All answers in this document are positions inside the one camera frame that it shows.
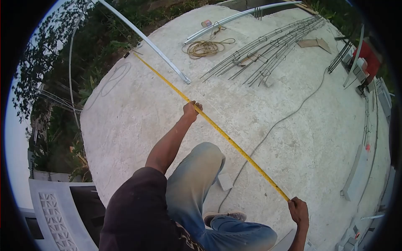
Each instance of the red object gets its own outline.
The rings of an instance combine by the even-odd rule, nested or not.
[[[356,51],[357,49],[353,52],[353,60],[355,59]],[[377,74],[381,63],[365,41],[363,41],[361,45],[359,57],[364,58],[367,62],[366,71],[370,74],[370,76],[367,77],[367,82],[370,83]]]

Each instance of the shoe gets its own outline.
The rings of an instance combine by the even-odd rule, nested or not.
[[[236,220],[240,220],[240,221],[243,221],[243,222],[246,221],[246,219],[247,219],[246,214],[244,212],[240,211],[240,210],[229,211],[229,212],[227,212],[225,214],[219,214],[219,213],[216,213],[216,212],[209,212],[209,213],[206,213],[204,215],[204,223],[205,223],[205,225],[207,227],[211,227],[212,219],[215,216],[218,216],[218,215],[230,216],[232,218],[235,218]]]

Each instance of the black t-shirt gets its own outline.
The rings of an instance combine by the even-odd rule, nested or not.
[[[204,251],[167,214],[166,177],[152,167],[137,170],[112,196],[100,233],[99,251]]]

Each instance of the tape measure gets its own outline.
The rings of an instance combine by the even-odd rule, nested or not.
[[[143,62],[148,68],[150,68],[158,77],[160,77],[163,81],[165,81],[175,92],[177,92],[178,95],[180,95],[185,101],[191,102],[191,100],[184,95],[179,89],[177,89],[172,83],[170,83],[164,76],[159,74],[154,68],[152,68],[147,62],[145,62],[142,58],[140,58],[136,53],[133,53],[141,62]],[[278,187],[278,185],[264,172],[264,170],[261,169],[257,165],[257,163],[254,162],[254,160],[241,148],[239,147],[236,142],[234,142],[215,122],[213,122],[212,119],[210,119],[203,111],[201,111],[195,104],[194,108],[195,110],[203,117],[205,118],[206,121],[208,121],[209,124],[211,124],[243,157],[255,168],[257,171],[274,187],[274,189],[286,200],[289,200],[289,197]]]

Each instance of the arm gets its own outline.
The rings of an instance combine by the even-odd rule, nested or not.
[[[194,104],[202,110],[202,104],[195,103],[195,101],[189,102],[183,107],[183,116],[152,148],[145,163],[146,167],[155,168],[163,174],[166,173],[176,157],[188,129],[197,119],[198,112],[194,109]]]
[[[294,197],[288,201],[288,206],[290,215],[297,224],[296,236],[288,251],[303,251],[308,230],[307,204],[298,197]]]

